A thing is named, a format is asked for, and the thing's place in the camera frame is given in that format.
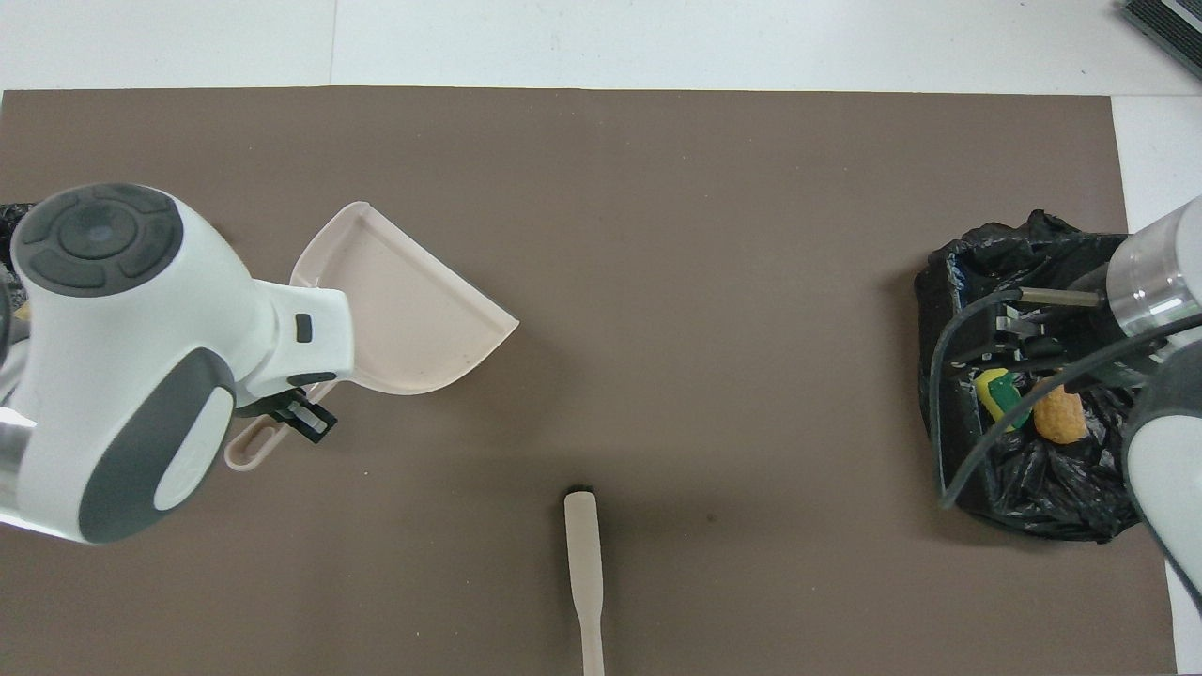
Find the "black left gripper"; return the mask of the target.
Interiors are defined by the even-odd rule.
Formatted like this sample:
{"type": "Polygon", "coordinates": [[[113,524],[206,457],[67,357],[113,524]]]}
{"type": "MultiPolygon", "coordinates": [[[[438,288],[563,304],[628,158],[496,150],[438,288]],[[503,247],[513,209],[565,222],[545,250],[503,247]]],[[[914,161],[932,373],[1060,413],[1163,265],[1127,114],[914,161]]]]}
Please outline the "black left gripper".
{"type": "Polygon", "coordinates": [[[236,419],[257,419],[262,415],[284,416],[285,423],[309,441],[322,441],[338,423],[338,419],[319,405],[337,383],[333,374],[296,374],[288,376],[288,389],[266,395],[246,407],[237,407],[236,419]]]}

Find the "orange-brown sponge lump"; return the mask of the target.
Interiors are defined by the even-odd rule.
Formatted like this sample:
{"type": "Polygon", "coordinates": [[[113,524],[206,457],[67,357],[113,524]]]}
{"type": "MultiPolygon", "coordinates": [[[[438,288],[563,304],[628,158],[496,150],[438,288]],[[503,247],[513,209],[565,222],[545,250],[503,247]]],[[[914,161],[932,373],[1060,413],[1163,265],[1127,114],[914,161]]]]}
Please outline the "orange-brown sponge lump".
{"type": "Polygon", "coordinates": [[[1085,439],[1085,407],[1079,395],[1064,386],[1049,389],[1033,407],[1036,433],[1047,441],[1069,445],[1085,439]]]}

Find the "brown table mat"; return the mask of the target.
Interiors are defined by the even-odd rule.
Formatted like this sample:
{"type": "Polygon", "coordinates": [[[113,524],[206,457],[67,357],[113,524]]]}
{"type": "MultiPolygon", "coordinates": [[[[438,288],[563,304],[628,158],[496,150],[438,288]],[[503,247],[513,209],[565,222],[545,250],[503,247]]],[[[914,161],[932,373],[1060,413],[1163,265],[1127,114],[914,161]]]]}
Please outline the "brown table mat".
{"type": "Polygon", "coordinates": [[[1176,670],[1146,528],[935,503],[914,277],[983,223],[1127,226],[1108,99],[468,88],[8,91],[0,202],[174,192],[286,281],[365,201],[519,320],[460,381],[343,383],[322,444],[105,547],[0,527],[0,676],[1176,670]]]}

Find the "green and yellow sponge piece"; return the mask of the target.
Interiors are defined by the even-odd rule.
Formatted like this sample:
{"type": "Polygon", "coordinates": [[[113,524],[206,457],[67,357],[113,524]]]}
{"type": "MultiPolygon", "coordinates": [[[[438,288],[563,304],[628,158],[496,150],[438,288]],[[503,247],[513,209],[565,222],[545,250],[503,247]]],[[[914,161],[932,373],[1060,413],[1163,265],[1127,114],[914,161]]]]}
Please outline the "green and yellow sponge piece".
{"type": "Polygon", "coordinates": [[[1022,399],[1014,374],[1004,368],[980,372],[972,379],[972,389],[978,398],[980,409],[988,416],[988,423],[996,423],[1004,419],[1022,399]]]}

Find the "beige brush with black bristles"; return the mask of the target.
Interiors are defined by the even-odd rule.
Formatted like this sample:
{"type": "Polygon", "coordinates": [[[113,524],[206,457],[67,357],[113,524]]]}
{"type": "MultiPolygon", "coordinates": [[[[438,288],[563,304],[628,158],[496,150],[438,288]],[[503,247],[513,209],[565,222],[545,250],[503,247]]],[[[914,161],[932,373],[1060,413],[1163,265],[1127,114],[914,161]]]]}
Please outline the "beige brush with black bristles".
{"type": "Polygon", "coordinates": [[[584,676],[605,676],[603,561],[596,496],[589,486],[569,488],[563,497],[565,542],[572,601],[582,642],[584,676]]]}

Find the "beige plastic dustpan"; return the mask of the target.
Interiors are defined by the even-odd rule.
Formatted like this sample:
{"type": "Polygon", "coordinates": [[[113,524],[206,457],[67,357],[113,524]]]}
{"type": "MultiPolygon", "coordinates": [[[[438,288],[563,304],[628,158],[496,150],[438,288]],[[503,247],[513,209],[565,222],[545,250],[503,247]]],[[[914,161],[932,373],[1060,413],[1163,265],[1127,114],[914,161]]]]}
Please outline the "beige plastic dustpan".
{"type": "MultiPolygon", "coordinates": [[[[386,395],[446,389],[518,326],[365,202],[347,204],[314,236],[284,300],[288,356],[309,361],[297,374],[333,374],[326,395],[339,383],[386,395]]],[[[284,390],[294,375],[284,376],[284,390]]],[[[284,416],[257,416],[224,446],[224,462],[252,470],[291,431],[284,416]]]]}

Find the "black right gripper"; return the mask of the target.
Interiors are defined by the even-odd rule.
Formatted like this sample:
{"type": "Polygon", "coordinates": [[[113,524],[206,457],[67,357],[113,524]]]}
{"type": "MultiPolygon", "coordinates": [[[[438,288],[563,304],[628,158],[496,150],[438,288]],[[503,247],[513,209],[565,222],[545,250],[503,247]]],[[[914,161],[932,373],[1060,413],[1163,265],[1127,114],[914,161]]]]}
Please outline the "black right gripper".
{"type": "Polygon", "coordinates": [[[996,308],[996,340],[950,344],[950,368],[1008,369],[1023,350],[1025,362],[1069,363],[1071,350],[1097,338],[1095,320],[1106,308],[1103,293],[1065,287],[1017,287],[1017,293],[996,308]]]}

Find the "dark ridged block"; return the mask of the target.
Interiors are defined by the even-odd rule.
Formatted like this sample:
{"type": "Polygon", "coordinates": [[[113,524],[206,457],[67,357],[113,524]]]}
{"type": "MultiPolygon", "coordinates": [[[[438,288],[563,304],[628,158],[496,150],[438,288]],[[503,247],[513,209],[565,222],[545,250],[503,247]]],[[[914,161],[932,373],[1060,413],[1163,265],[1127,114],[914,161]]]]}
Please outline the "dark ridged block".
{"type": "Polygon", "coordinates": [[[1120,16],[1202,81],[1202,0],[1120,0],[1120,16]]]}

